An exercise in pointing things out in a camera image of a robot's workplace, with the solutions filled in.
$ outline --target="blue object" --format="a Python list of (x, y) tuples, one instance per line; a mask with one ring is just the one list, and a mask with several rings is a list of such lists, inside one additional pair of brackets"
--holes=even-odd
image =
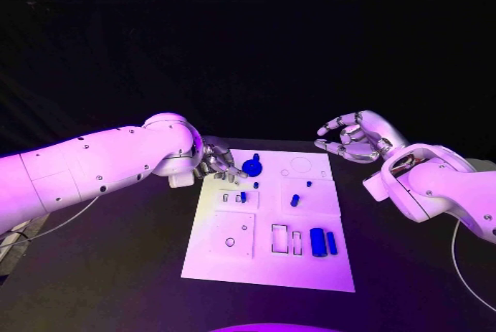
[(300, 200), (300, 196), (296, 194), (294, 196), (293, 196), (293, 200), (291, 200), (291, 206), (294, 207), (294, 206), (297, 206), (297, 201)]
[(332, 255), (336, 255), (337, 248), (336, 248), (336, 240), (333, 239), (333, 232), (327, 232), (327, 244), (329, 244), (329, 253)]
[(254, 159), (247, 160), (242, 164), (241, 170), (248, 174), (248, 176), (257, 176), (261, 173), (261, 157), (254, 154)]
[(310, 241), (311, 241), (311, 255), (314, 257), (326, 257), (327, 256), (326, 237), (323, 235), (322, 228), (310, 229)]

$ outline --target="robotic hand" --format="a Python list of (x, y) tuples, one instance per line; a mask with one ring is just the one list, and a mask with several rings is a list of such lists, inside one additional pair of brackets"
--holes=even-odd
[(228, 144), (199, 135), (173, 113), (143, 127), (125, 126), (0, 158), (0, 234), (19, 223), (136, 184), (150, 173), (170, 187), (215, 173), (229, 181), (247, 174), (234, 167)]
[(319, 136), (340, 126), (342, 144), (317, 139), (316, 146), (359, 163), (384, 158), (379, 172), (363, 180), (376, 201), (389, 197), (415, 222), (448, 213), (480, 238), (496, 243), (496, 171), (477, 172), (443, 146), (409, 145), (372, 111), (335, 118)]

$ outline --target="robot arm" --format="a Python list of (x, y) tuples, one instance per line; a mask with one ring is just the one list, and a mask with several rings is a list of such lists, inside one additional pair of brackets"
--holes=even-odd
[(316, 145), (360, 163), (382, 156), (379, 172), (363, 180), (376, 201), (389, 197), (415, 222), (448, 213), (480, 238), (496, 243), (496, 171), (476, 172), (443, 146), (408, 145), (388, 121), (371, 111), (337, 117), (317, 134), (340, 125), (347, 125), (340, 132), (343, 144), (319, 139)]
[(199, 132), (173, 114), (143, 127), (92, 133), (36, 151), (0, 158), (0, 234), (19, 223), (136, 184), (150, 173), (172, 187), (192, 185), (193, 170), (247, 176), (229, 163), (226, 145), (203, 147)]

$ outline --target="white board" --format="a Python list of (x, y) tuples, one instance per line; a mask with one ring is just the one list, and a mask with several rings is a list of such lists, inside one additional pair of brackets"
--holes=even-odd
[[(327, 155), (234, 149), (238, 168), (255, 153), (260, 176), (236, 179), (238, 184), (213, 176), (203, 179), (182, 277), (355, 292)], [(236, 201), (241, 192), (245, 203)], [(326, 257), (311, 255), (311, 228), (333, 232), (336, 255), (329, 246)], [(287, 245), (288, 252), (273, 252), (273, 242), (275, 250)]]

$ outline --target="table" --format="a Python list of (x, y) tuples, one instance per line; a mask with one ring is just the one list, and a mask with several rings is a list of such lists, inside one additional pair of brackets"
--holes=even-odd
[[(311, 142), (228, 139), (232, 148), (320, 153)], [(102, 196), (36, 239), (0, 289), (1, 331), (208, 331), (296, 323), (342, 331), (493, 331), (496, 314), (463, 287), (450, 259), (454, 218), (417, 224), (368, 194), (381, 163), (330, 155), (356, 293), (180, 278), (202, 182), (150, 176)], [(58, 225), (88, 204), (50, 214)], [(496, 246), (461, 228), (457, 258), (496, 304)]]

